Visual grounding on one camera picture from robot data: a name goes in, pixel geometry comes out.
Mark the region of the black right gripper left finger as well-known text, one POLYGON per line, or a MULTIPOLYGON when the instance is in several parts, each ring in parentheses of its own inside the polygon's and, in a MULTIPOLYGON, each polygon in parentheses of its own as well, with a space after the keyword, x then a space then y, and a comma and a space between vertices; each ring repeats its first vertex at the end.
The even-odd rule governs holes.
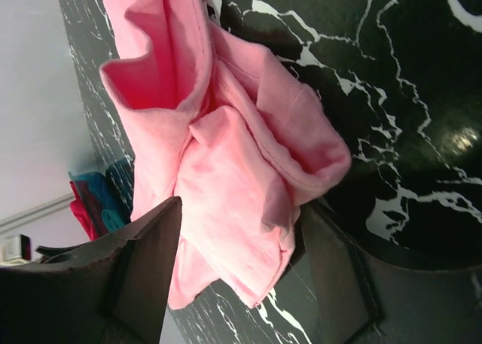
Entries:
POLYGON ((43 263, 1 270, 3 343, 157 343, 182 222, 174 196, 43 263))

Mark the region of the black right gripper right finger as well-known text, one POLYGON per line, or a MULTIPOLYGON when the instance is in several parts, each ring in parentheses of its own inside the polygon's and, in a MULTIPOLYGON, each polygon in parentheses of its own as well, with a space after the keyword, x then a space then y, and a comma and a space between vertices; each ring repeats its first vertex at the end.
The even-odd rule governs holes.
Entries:
POLYGON ((381 239, 320 201, 297 222, 324 343, 479 343, 481 267, 381 239))

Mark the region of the pink t shirt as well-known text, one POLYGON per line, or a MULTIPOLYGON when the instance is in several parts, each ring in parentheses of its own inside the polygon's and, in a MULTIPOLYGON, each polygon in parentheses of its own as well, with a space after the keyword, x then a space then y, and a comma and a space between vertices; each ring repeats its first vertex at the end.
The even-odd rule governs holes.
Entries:
POLYGON ((100 70, 135 154, 133 219, 171 196, 182 225, 168 303, 222 280, 259 305, 295 249, 300 207, 347 173, 319 97, 202 0, 103 0, 118 58, 100 70))

